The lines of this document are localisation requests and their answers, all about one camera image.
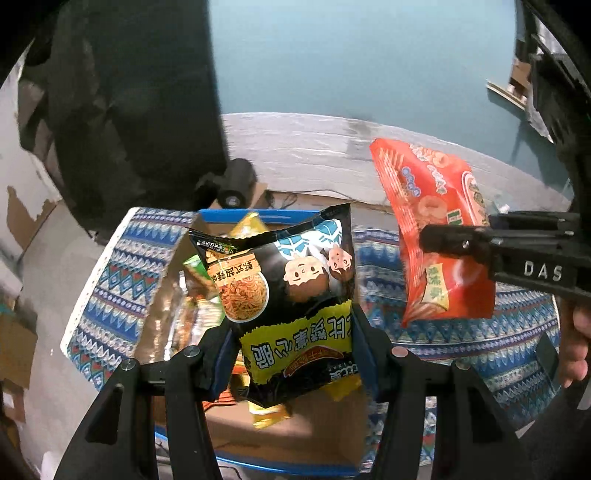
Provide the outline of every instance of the red snack bag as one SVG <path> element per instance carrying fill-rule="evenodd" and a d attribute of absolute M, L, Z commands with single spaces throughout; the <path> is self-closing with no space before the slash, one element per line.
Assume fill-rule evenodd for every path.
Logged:
<path fill-rule="evenodd" d="M 472 170 L 460 158 L 378 138 L 371 145 L 379 179 L 400 227 L 407 306 L 416 319 L 490 318 L 495 283 L 472 257 L 425 254 L 418 234 L 428 223 L 489 225 Z"/>

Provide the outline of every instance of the snack bag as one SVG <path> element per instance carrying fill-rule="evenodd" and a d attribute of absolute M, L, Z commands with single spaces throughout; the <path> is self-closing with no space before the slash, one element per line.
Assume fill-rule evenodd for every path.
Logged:
<path fill-rule="evenodd" d="M 425 254 L 418 236 L 429 223 L 489 225 L 472 170 L 460 158 L 378 138 L 371 147 L 379 179 L 400 227 L 407 306 L 416 319 L 490 318 L 495 283 L 471 257 Z"/>
<path fill-rule="evenodd" d="M 240 339 L 249 400 L 271 407 L 348 371 L 355 286 L 348 204 L 250 238 L 189 236 Z"/>

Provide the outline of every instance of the white wall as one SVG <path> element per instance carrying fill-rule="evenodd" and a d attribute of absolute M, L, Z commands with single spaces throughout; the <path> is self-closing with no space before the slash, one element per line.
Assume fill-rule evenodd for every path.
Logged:
<path fill-rule="evenodd" d="M 21 62 L 12 70 L 0 89 L 0 250 L 8 260 L 16 261 L 22 254 L 7 225 L 8 188 L 35 220 L 46 200 L 60 199 L 41 162 L 20 146 L 17 124 L 17 84 Z"/>

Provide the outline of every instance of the finger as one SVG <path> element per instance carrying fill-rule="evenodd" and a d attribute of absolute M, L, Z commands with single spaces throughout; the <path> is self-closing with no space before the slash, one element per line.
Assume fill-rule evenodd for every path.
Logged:
<path fill-rule="evenodd" d="M 588 339 L 591 338 L 591 310 L 584 307 L 577 307 L 573 312 L 574 328 L 585 335 Z"/>
<path fill-rule="evenodd" d="M 589 341 L 577 331 L 564 332 L 558 356 L 564 361 L 583 360 L 589 353 Z"/>
<path fill-rule="evenodd" d="M 586 360 L 562 362 L 558 371 L 562 386 L 568 388 L 573 381 L 583 380 L 587 376 L 587 369 L 588 366 Z"/>
<path fill-rule="evenodd" d="M 558 310 L 560 315 L 560 332 L 569 332 L 574 330 L 573 304 L 565 299 L 561 299 Z"/>

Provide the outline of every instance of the peeling wall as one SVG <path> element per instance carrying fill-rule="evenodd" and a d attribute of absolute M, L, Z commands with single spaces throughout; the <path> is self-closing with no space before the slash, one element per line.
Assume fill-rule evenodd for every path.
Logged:
<path fill-rule="evenodd" d="M 23 150 L 17 124 L 20 62 L 0 89 L 0 250 L 16 261 L 60 196 L 41 163 Z"/>

